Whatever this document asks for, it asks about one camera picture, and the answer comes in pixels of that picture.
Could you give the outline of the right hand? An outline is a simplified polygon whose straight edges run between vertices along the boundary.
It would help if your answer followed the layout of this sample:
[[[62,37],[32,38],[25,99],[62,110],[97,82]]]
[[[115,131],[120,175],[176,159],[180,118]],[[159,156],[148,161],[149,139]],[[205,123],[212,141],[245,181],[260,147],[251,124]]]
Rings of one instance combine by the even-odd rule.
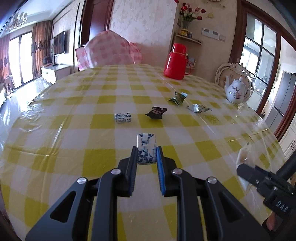
[[[268,230],[275,232],[281,225],[283,219],[279,217],[275,212],[272,212],[266,221]]]

